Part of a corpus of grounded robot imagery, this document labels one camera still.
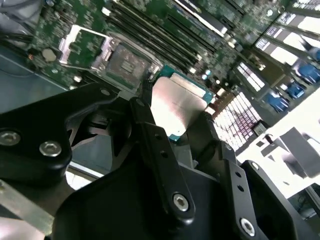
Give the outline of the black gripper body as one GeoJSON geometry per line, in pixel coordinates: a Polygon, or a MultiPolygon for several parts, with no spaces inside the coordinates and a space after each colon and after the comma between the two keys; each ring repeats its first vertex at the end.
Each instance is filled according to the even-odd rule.
{"type": "Polygon", "coordinates": [[[139,161],[71,194],[56,213],[54,240],[230,240],[222,189],[212,177],[180,167],[195,204],[188,226],[165,214],[150,171],[139,161]]]}

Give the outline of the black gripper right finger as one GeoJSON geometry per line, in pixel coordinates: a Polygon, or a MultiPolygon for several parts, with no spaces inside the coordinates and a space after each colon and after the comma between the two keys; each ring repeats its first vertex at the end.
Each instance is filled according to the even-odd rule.
{"type": "Polygon", "coordinates": [[[213,205],[219,240],[314,240],[316,233],[252,160],[239,164],[202,112],[188,128],[196,169],[213,177],[221,192],[213,205]]]}

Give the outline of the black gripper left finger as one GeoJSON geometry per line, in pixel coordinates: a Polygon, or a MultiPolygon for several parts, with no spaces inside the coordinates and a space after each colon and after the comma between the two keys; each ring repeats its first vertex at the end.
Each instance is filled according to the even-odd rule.
{"type": "Polygon", "coordinates": [[[120,167],[138,161],[149,170],[170,220],[175,224],[194,221],[193,198],[149,105],[138,97],[121,99],[98,83],[2,113],[0,176],[51,186],[64,176],[72,151],[101,133],[115,138],[120,167]]]}

